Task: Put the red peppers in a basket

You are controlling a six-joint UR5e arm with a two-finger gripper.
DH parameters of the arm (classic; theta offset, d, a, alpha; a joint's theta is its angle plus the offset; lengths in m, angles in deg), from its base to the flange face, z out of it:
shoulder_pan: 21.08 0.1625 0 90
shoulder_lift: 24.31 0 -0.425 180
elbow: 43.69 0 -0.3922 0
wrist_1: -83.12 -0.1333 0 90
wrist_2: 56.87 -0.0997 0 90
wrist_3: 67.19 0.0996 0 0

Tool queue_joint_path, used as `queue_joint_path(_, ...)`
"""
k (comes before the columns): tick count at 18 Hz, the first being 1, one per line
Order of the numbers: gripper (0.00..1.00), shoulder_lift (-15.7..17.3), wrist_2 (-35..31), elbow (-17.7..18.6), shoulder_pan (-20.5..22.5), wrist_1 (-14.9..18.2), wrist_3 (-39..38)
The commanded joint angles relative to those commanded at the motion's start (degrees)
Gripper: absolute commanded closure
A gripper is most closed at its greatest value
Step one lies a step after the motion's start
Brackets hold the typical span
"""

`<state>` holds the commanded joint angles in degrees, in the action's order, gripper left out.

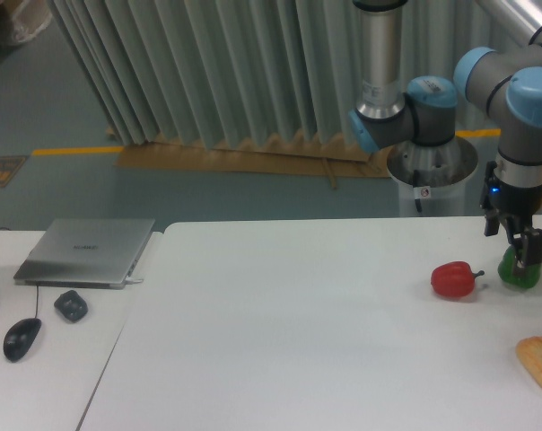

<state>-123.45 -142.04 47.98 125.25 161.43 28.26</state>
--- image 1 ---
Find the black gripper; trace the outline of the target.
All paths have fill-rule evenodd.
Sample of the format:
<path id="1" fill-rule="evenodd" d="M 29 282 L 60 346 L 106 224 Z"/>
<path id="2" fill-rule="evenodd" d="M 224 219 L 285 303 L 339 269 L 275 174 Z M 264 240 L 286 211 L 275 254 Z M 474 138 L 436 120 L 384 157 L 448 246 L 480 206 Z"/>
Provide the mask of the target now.
<path id="1" fill-rule="evenodd" d="M 532 216 L 542 206 L 542 185 L 522 188 L 502 181 L 495 173 L 496 162 L 486 164 L 480 207 L 485 213 L 485 236 L 499 233 L 500 224 L 507 218 L 515 232 L 510 236 L 514 250 L 513 272 L 522 273 L 526 267 L 542 263 L 542 229 L 532 225 Z"/>

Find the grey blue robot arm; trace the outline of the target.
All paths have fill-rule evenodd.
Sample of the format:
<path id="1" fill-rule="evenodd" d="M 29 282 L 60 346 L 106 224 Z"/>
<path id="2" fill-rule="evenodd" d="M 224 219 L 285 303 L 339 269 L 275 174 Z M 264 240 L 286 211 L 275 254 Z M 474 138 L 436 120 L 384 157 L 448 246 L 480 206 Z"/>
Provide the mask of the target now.
<path id="1" fill-rule="evenodd" d="M 367 153 L 408 141 L 445 146 L 454 136 L 456 100 L 480 109 L 501 130 L 487 164 L 480 206 L 485 234 L 506 232 L 512 273 L 524 277 L 542 262 L 542 230 L 532 217 L 542 204 L 542 1 L 484 1 L 481 7 L 519 44 L 501 54 L 473 48 L 451 80 L 421 92 L 398 84 L 403 3 L 358 1 L 362 31 L 362 90 L 349 114 Z"/>

